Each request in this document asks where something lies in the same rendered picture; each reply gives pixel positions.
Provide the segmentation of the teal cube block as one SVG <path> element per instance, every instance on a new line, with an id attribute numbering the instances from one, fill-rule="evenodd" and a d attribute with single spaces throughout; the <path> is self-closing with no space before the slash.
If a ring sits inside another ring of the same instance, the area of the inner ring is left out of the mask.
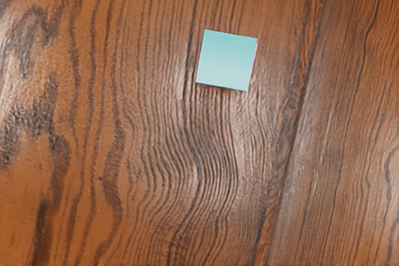
<path id="1" fill-rule="evenodd" d="M 204 30 L 196 83 L 248 91 L 257 47 L 254 37 Z"/>

